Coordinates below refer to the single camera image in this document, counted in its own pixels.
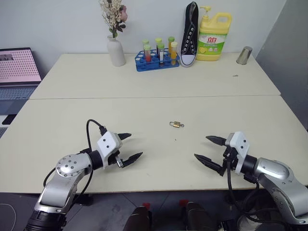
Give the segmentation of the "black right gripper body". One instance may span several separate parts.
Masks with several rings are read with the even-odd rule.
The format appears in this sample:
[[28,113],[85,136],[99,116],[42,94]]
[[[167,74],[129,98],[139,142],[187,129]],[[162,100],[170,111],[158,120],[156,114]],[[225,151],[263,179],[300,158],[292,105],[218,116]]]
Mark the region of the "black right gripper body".
[[224,151],[223,153],[223,164],[222,164],[222,167],[220,168],[219,170],[219,175],[220,176],[223,176],[226,169],[227,169],[227,164],[230,163],[230,169],[231,170],[235,170],[236,169],[236,166],[238,164],[238,152],[236,151],[235,148],[233,147],[230,147],[230,146],[227,146],[226,147],[226,150]]

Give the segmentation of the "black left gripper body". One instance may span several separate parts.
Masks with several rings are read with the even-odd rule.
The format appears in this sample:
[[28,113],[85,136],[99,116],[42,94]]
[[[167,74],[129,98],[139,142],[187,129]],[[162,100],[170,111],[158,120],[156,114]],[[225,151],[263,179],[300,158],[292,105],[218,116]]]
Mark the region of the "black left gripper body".
[[112,153],[109,157],[108,157],[108,165],[114,165],[117,164],[119,168],[123,168],[124,164],[122,159],[119,157],[120,155],[120,151],[117,150],[114,153]]

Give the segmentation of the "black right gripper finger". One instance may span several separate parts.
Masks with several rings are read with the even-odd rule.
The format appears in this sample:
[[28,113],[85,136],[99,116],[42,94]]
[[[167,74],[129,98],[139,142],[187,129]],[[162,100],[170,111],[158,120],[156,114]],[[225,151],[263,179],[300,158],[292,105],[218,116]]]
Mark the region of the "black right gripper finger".
[[223,138],[223,137],[210,135],[210,136],[206,136],[205,138],[210,140],[214,144],[219,145],[219,146],[225,146],[226,145],[226,139]]
[[220,172],[222,169],[222,166],[219,164],[213,162],[210,158],[205,157],[203,155],[194,154],[194,156],[199,160],[204,166],[214,170],[215,172]]

